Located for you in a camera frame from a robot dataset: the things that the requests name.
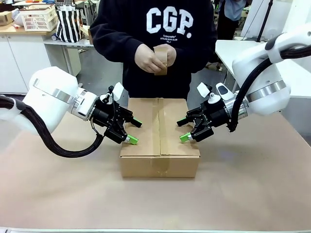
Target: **small cardboard piece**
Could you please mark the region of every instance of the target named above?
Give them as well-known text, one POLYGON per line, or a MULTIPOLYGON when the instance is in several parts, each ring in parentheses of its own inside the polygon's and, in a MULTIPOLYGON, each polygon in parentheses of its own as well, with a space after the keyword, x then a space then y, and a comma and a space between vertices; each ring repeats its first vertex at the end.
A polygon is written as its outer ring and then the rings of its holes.
POLYGON ((167 48, 166 47, 154 47, 156 57, 165 65, 165 69, 162 69, 160 72, 155 73, 156 76, 167 75, 167 48))
POLYGON ((92 45, 93 44, 93 38, 92 38, 92 35, 91 35, 89 28, 90 28, 90 26, 80 25, 80 30, 87 37, 87 39, 89 39, 89 43, 92 45))
POLYGON ((12 12, 10 11, 0 12, 0 26, 6 26, 12 22, 13 22, 12 12))
POLYGON ((195 177, 200 161, 196 143, 181 143, 179 137, 192 130, 176 122, 188 108, 182 99, 130 99, 129 109, 142 121, 141 128, 126 124, 126 132, 139 139, 123 143, 120 152, 123 177, 195 177))

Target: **box flap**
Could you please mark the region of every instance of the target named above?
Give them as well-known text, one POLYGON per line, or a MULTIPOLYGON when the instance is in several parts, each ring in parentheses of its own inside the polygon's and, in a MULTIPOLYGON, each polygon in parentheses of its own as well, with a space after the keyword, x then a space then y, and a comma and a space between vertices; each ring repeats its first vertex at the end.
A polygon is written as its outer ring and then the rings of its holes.
POLYGON ((193 125, 177 126, 188 111, 184 99, 159 99, 159 125, 161 155, 200 156, 197 143, 182 143, 179 137, 191 132, 193 125))
POLYGON ((128 109, 137 120, 142 121, 142 127, 126 124, 126 132, 139 141, 137 145, 123 143, 120 156, 160 156, 158 99, 130 98, 128 109))

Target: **printed logo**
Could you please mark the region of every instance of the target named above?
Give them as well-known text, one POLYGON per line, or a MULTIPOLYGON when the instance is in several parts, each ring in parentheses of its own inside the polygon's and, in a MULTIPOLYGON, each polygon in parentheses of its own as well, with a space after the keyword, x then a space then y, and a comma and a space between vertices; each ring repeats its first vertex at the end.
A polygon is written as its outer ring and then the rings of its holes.
MULTIPOLYGON (((193 25, 193 17, 192 15, 183 9, 179 10, 179 14, 181 15, 181 19, 179 22, 179 27, 177 28, 177 11, 175 7, 168 6, 163 11, 163 29, 167 31, 168 33, 172 33, 177 29, 178 34, 185 35, 186 30, 185 28, 190 28, 193 25)), ((157 33, 162 28, 161 24, 157 24, 154 27, 152 27, 152 22, 154 17, 162 16, 162 12, 157 8, 152 8, 147 13, 147 31, 151 34, 157 33)), ((168 43, 171 41, 177 40, 175 39, 176 36, 167 36, 163 35, 161 40, 166 40, 168 43)), ((187 38, 191 38, 192 34, 187 33, 187 38)))

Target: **black hoodie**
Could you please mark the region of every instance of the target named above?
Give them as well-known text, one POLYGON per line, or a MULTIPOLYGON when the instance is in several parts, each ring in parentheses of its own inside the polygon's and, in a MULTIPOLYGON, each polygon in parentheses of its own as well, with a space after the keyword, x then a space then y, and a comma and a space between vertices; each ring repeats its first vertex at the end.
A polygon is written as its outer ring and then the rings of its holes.
POLYGON ((101 55, 124 63, 123 86, 130 97, 186 99, 191 73, 203 69, 215 51, 213 18, 210 0, 101 0, 90 31, 101 55), (165 43, 176 49, 166 76, 135 64, 142 43, 152 50, 165 43))

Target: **white basket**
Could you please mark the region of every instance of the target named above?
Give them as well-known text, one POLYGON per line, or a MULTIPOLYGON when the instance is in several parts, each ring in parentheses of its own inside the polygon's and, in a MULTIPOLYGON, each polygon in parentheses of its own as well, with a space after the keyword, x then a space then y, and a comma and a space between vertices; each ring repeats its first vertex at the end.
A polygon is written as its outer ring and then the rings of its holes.
POLYGON ((20 10, 25 31, 52 31, 57 23, 58 17, 54 5, 33 4, 20 10))

